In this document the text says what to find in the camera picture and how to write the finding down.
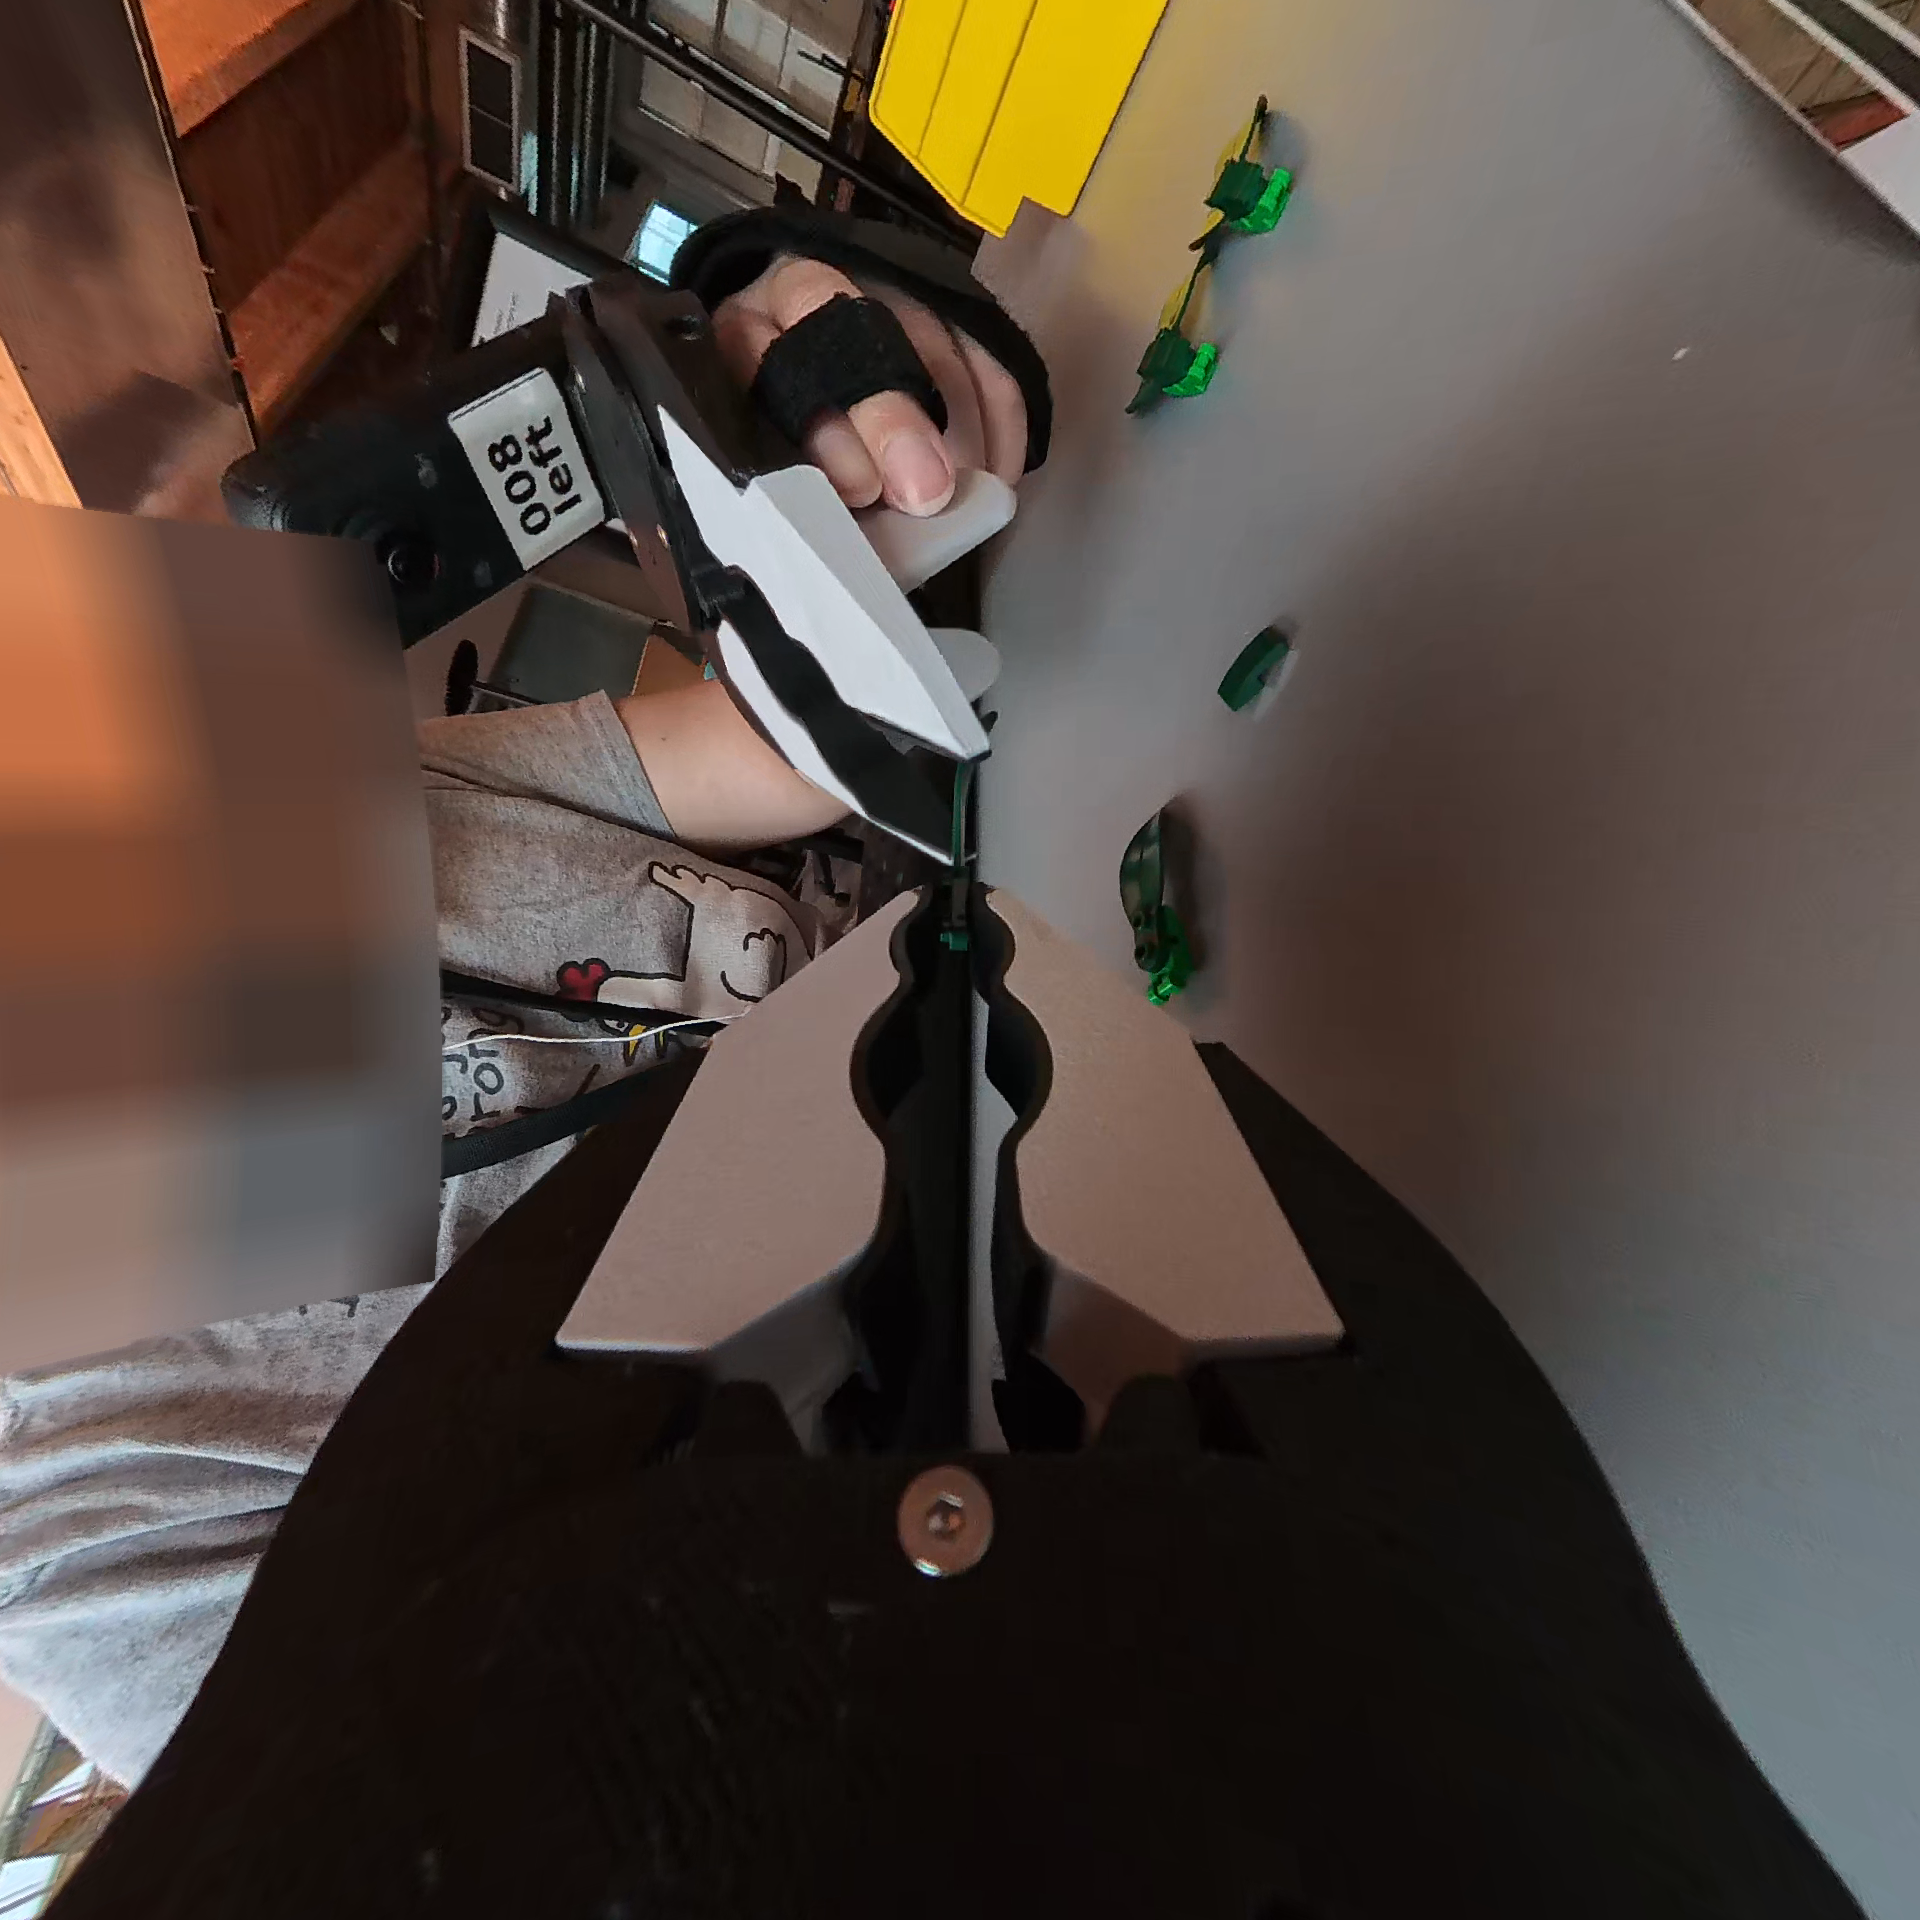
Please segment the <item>toy leaf with green clip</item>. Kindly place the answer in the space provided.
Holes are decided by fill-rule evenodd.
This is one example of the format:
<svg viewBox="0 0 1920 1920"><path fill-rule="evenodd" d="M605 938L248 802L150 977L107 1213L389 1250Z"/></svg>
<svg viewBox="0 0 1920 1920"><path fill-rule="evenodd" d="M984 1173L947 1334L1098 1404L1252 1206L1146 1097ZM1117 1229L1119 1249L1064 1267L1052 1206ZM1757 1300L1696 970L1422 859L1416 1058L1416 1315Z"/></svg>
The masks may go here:
<svg viewBox="0 0 1920 1920"><path fill-rule="evenodd" d="M1119 909L1134 940L1134 964L1142 974L1146 999L1165 1009L1181 996L1194 977L1194 948L1179 911L1173 821L1163 806L1130 839L1119 854Z"/></svg>

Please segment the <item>grey printed shirt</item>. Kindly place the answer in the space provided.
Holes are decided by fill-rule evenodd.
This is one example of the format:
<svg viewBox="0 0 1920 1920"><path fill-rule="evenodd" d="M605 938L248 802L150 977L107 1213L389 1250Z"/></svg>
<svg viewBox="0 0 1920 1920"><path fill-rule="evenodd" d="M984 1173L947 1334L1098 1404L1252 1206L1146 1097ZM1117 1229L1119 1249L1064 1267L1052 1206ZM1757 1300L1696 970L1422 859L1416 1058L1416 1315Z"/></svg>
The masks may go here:
<svg viewBox="0 0 1920 1920"><path fill-rule="evenodd" d="M791 866L808 834L731 854L667 837L615 703L420 724L440 966L511 991L440 1004L446 1141L671 1063L854 922L858 869ZM319 1443L426 1294L4 1380L4 1684L109 1782L135 1788L175 1733Z"/></svg>

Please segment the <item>person's left forearm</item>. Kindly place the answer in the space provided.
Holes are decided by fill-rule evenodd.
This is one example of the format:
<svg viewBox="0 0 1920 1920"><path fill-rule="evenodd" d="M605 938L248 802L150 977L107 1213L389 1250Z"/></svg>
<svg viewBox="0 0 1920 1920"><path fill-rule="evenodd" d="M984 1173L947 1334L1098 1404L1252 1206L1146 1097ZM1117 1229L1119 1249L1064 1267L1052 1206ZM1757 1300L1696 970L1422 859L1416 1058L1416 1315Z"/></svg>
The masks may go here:
<svg viewBox="0 0 1920 1920"><path fill-rule="evenodd" d="M850 809L796 773L718 678L634 692L615 703L667 821L667 837L710 854L827 833Z"/></svg>

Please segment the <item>black framed marker sign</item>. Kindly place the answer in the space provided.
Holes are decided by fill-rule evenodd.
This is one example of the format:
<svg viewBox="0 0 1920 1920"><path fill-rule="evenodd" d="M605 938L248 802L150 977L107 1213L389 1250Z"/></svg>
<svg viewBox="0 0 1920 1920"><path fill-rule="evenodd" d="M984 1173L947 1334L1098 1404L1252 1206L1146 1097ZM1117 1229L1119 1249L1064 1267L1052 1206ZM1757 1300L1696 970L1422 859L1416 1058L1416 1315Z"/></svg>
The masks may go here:
<svg viewBox="0 0 1920 1920"><path fill-rule="evenodd" d="M492 194L469 194L454 234L440 303L444 353L484 345L539 321L549 299L628 268Z"/></svg>

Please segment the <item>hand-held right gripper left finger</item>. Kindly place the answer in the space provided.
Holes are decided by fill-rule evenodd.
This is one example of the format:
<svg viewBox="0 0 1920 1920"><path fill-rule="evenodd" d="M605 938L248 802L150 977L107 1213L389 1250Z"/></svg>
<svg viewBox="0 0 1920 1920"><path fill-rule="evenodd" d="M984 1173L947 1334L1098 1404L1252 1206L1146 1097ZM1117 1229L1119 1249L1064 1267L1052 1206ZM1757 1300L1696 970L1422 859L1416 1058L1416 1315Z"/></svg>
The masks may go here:
<svg viewBox="0 0 1920 1920"><path fill-rule="evenodd" d="M707 1049L557 1345L767 1385L829 1446L965 1438L965 955L890 900Z"/></svg>

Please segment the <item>yellow plastic bin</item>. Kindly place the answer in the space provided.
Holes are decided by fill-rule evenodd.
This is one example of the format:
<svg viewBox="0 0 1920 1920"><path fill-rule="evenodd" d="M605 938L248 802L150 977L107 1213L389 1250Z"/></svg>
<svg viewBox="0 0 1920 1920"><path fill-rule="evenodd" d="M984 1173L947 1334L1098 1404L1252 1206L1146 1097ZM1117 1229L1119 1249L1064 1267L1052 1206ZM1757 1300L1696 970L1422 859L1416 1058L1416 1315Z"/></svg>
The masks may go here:
<svg viewBox="0 0 1920 1920"><path fill-rule="evenodd" d="M1072 212L1163 3L899 3L871 126L966 221Z"/></svg>

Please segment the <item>person's left hand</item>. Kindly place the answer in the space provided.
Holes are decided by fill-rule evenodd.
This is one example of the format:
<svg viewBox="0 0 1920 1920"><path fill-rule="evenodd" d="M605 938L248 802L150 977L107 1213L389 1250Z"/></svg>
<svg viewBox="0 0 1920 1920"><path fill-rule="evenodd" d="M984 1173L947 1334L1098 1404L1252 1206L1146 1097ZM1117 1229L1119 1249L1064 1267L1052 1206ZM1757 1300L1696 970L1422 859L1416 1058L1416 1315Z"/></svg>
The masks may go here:
<svg viewBox="0 0 1920 1920"><path fill-rule="evenodd" d="M848 409L815 413L794 443L829 478L843 502L853 513L882 506L923 519L950 502L962 473L994 473L1014 487L1023 473L1029 427L1014 372L965 326L882 278L848 277L819 258L778 253L714 308L714 339L734 381L750 388L767 350L839 297L871 297L895 316L947 409L947 425L936 425L915 396L882 390Z"/></svg>

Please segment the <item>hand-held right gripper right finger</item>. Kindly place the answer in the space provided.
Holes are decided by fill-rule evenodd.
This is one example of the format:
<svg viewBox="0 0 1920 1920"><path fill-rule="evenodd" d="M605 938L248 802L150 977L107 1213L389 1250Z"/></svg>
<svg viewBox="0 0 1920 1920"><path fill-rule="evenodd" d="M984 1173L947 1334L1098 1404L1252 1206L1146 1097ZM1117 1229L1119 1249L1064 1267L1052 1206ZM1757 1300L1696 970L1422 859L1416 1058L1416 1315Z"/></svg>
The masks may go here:
<svg viewBox="0 0 1920 1920"><path fill-rule="evenodd" d="M1200 1049L1011 890L968 908L992 1413L1072 1451L1119 1393L1343 1326Z"/></svg>

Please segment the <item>green leaf cluster piece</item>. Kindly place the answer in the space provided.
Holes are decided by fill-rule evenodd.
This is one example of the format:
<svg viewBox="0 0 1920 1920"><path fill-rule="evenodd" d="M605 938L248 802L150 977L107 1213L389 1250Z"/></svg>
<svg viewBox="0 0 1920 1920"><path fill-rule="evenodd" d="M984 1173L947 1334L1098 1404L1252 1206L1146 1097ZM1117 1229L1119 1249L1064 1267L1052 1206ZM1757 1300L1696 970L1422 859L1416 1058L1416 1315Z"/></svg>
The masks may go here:
<svg viewBox="0 0 1920 1920"><path fill-rule="evenodd" d="M1266 95L1259 95L1215 158L1204 194L1207 221L1191 243L1194 253L1214 258L1236 236L1271 234L1279 225L1293 177L1290 166L1263 155L1271 117Z"/></svg>
<svg viewBox="0 0 1920 1920"><path fill-rule="evenodd" d="M1191 332L1189 317L1203 303L1207 261L1167 294L1156 330L1135 361L1135 390L1125 404L1126 415L1146 415L1167 399L1207 394L1218 361L1218 345Z"/></svg>

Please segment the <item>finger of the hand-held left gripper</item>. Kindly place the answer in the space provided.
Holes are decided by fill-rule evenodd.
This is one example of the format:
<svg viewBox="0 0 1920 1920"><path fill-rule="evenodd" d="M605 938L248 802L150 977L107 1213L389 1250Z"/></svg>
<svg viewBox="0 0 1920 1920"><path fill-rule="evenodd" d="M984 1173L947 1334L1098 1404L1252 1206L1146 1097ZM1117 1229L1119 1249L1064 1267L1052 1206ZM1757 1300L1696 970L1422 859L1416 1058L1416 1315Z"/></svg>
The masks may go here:
<svg viewBox="0 0 1920 1920"><path fill-rule="evenodd" d="M734 594L718 617L716 676L796 773L866 826L947 866L952 771L962 758L901 747L846 703L758 593Z"/></svg>
<svg viewBox="0 0 1920 1920"><path fill-rule="evenodd" d="M992 473L965 470L930 517L858 517L814 463L738 482L678 418L659 422L700 539L758 590L837 698L949 758L982 756L988 734L908 594L992 537Z"/></svg>

